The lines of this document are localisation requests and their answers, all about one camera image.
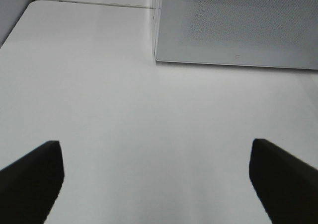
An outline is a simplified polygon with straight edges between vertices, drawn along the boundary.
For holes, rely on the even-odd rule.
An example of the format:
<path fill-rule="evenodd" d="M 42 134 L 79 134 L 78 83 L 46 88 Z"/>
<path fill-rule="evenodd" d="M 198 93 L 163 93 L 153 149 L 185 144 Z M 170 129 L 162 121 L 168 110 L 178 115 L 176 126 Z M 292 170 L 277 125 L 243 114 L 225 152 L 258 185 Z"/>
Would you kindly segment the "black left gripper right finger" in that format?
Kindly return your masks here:
<path fill-rule="evenodd" d="M 249 178 L 273 224 L 318 222 L 318 171 L 266 139 L 252 143 Z"/>

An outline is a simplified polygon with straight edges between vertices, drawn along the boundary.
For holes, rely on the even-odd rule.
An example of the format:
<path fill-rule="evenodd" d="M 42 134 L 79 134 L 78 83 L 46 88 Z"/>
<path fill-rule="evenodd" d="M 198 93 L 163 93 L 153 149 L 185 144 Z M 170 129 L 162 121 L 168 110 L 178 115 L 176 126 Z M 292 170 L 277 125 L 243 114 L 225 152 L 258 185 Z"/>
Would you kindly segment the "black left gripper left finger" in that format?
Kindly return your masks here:
<path fill-rule="evenodd" d="M 59 141 L 47 141 L 0 171 L 0 222 L 43 224 L 64 181 Z"/>

